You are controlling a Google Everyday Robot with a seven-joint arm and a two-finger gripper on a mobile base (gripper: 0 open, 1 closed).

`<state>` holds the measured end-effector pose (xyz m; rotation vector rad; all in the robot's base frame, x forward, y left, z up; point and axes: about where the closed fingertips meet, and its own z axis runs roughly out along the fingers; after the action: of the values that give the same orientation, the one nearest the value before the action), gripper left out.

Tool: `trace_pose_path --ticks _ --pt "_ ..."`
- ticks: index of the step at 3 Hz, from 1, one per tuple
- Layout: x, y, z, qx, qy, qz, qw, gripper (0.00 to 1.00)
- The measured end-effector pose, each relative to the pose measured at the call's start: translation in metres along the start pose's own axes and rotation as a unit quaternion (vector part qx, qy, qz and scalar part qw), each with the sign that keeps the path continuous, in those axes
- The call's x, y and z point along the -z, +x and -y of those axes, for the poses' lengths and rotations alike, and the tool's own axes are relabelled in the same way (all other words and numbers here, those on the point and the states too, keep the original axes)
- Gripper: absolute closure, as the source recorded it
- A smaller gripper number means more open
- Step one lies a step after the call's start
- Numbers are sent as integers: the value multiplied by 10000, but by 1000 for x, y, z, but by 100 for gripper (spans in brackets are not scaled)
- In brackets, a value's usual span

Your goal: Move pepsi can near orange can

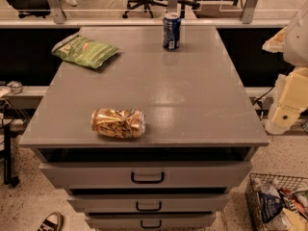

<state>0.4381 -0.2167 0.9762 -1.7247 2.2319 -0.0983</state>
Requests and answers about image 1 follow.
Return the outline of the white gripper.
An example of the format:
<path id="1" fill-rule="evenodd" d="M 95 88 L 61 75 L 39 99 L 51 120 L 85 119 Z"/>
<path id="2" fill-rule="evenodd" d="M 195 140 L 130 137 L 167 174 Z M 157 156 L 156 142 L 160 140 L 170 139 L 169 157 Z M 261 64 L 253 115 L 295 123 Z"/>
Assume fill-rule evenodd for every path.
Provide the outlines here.
<path id="1" fill-rule="evenodd" d="M 265 128 L 270 134 L 281 135 L 308 108 L 308 68 L 297 66 L 288 75 L 279 74 L 274 89 Z"/>

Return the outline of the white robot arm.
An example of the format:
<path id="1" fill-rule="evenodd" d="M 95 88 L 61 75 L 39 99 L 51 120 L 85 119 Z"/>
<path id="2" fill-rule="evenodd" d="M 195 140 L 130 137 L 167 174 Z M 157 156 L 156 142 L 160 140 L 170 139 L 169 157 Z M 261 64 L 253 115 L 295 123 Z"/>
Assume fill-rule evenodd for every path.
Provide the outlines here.
<path id="1" fill-rule="evenodd" d="M 295 67 L 288 75 L 278 75 L 265 125 L 270 134 L 281 135 L 290 130 L 308 108 L 308 1 L 262 49 L 281 52 L 284 61 Z"/>

